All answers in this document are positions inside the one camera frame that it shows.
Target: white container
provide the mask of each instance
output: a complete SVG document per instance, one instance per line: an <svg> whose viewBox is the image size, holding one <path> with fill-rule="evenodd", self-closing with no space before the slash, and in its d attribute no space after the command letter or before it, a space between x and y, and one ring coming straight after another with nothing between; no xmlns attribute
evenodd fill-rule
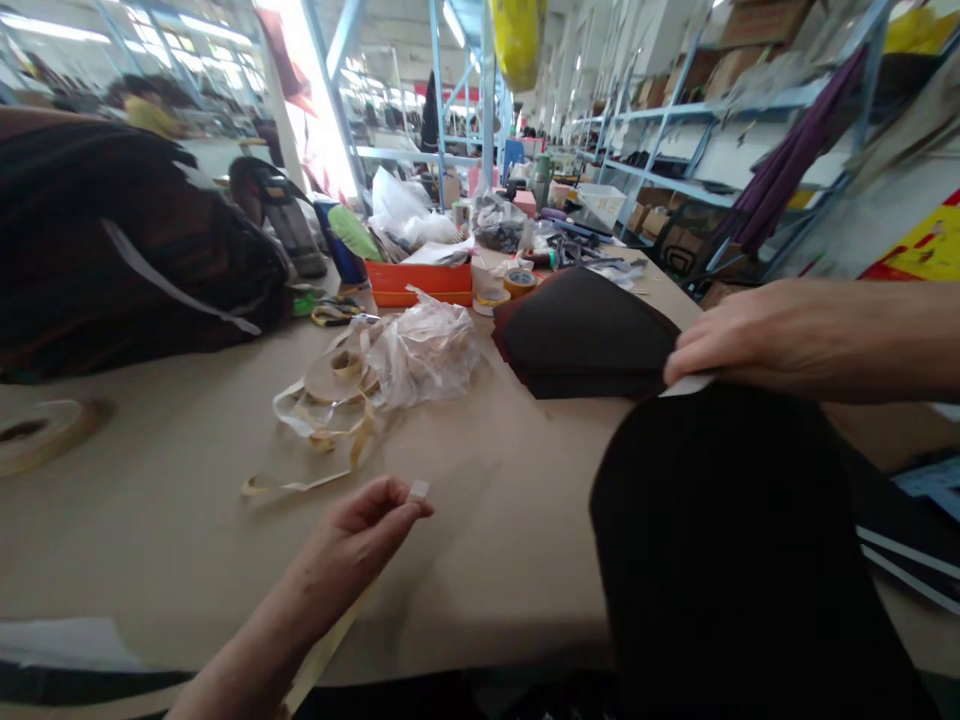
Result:
<svg viewBox="0 0 960 720"><path fill-rule="evenodd" d="M613 230L627 196L611 185L580 185L577 194L580 202Z"/></svg>

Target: red sign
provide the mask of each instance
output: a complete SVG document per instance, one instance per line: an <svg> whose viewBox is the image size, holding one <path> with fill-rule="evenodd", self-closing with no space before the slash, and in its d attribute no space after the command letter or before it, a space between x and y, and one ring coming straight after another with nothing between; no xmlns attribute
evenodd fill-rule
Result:
<svg viewBox="0 0 960 720"><path fill-rule="evenodd" d="M426 83L426 81L424 81L424 82L415 82L415 83L413 84L413 89L417 92L417 95L423 95L424 97L427 96L427 83ZM466 90L467 90L466 85L464 85L462 88L460 88L460 92L457 93L457 100L460 100L460 101L462 101L462 102L464 102L464 103L467 101ZM450 95L451 95L452 93L453 93L453 85L444 85L444 86L443 86L443 101L444 101L444 102L447 102L447 101L450 99ZM474 103L474 104L480 102L480 88L478 88L478 87L473 87L472 85L470 86L470 102L472 102L472 103Z"/></svg>

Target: green object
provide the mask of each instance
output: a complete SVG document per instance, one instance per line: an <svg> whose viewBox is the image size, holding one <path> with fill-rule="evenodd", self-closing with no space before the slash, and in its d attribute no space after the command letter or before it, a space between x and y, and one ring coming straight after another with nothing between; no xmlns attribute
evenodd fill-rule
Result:
<svg viewBox="0 0 960 720"><path fill-rule="evenodd" d="M537 201L537 210L547 207L550 199L550 183L553 182L553 158L544 153L537 158L533 170L533 197Z"/></svg>
<svg viewBox="0 0 960 720"><path fill-rule="evenodd" d="M370 231L357 220L357 216L350 211L350 208L337 205L327 213L327 219L330 220L330 229L337 234L350 252L364 260L384 262L380 249L370 237Z"/></svg>
<svg viewBox="0 0 960 720"><path fill-rule="evenodd" d="M317 298L313 293L304 293L303 295L300 295L293 301L293 316L307 317L313 312L313 308L316 304Z"/></svg>

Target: purple fabric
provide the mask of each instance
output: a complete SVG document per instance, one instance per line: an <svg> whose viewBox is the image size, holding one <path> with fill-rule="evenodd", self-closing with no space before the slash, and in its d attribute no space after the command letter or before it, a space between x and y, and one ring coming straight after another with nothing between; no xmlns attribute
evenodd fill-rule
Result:
<svg viewBox="0 0 960 720"><path fill-rule="evenodd" d="M834 74L811 106L777 146L733 205L733 211L714 231L712 241L729 235L745 213L747 222L733 234L731 241L752 254L767 241L786 210L800 181L817 159L827 140L830 120L848 91L859 82L867 58L861 48Z"/></svg>

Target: yellow sign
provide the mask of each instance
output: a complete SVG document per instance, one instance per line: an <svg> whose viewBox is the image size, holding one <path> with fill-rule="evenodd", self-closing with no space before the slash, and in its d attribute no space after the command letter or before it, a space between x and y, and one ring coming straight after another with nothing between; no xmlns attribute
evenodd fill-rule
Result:
<svg viewBox="0 0 960 720"><path fill-rule="evenodd" d="M960 190L860 276L867 280L960 280Z"/></svg>

